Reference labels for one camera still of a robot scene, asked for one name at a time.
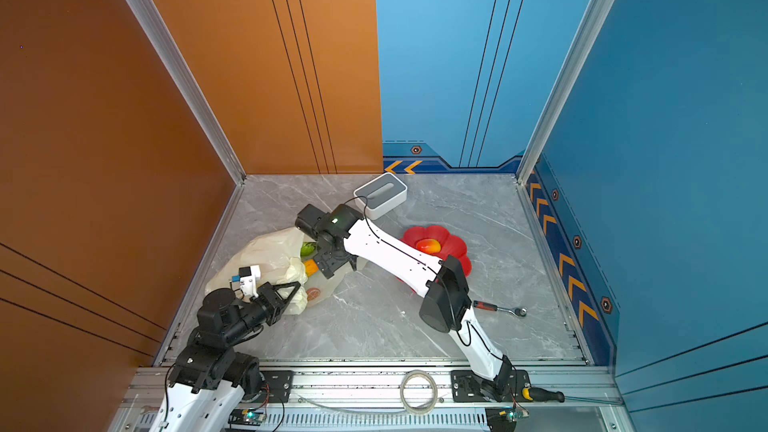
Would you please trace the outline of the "cream plastic bag orange prints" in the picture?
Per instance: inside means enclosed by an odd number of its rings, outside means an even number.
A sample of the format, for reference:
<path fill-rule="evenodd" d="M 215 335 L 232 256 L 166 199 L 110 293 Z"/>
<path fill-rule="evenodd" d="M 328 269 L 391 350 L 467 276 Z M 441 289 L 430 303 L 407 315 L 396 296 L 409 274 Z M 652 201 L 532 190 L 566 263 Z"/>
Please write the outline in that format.
<path fill-rule="evenodd" d="M 239 290 L 232 288 L 231 277 L 237 274 L 239 267 L 258 264 L 261 269 L 258 286 L 266 282 L 280 284 L 299 281 L 302 284 L 302 311 L 285 313 L 287 315 L 303 313 L 306 308 L 313 307 L 332 296 L 343 279 L 353 272 L 350 265 L 344 265 L 330 279 L 320 271 L 307 277 L 303 263 L 313 260 L 317 248 L 312 256 L 301 257 L 300 249 L 304 242 L 315 241 L 296 228 L 283 229 L 253 239 L 208 281 L 205 292 L 228 288 L 233 290 L 238 298 L 249 302 L 251 299 L 244 299 Z"/>

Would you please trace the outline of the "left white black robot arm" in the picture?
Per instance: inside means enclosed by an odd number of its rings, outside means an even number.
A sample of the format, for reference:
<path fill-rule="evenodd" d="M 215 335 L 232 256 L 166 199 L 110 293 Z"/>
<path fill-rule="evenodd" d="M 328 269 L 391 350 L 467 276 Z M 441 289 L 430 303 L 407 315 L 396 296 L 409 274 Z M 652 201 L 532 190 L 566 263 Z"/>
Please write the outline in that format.
<path fill-rule="evenodd" d="M 256 338 L 282 317 L 301 286 L 298 281 L 259 286 L 245 302 L 229 288 L 208 293 L 197 312 L 198 326 L 165 376 L 164 397 L 152 431 L 223 431 L 257 426 L 267 406 L 286 417 L 294 373 L 263 372 L 260 360 L 235 347 Z"/>

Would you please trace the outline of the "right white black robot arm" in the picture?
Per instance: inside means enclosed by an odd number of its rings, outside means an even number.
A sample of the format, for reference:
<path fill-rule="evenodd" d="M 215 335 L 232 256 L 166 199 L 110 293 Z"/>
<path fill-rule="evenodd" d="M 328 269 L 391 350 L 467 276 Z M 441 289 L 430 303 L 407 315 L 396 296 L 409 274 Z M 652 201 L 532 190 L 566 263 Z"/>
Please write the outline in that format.
<path fill-rule="evenodd" d="M 295 226 L 316 242 L 315 262 L 325 277 L 344 265 L 356 268 L 362 258 L 404 282 L 422 298 L 422 321 L 449 335 L 463 352 L 483 394 L 496 402 L 511 399 L 514 367 L 477 320 L 458 258 L 422 253 L 346 204 L 331 212 L 309 204 L 298 213 Z"/>

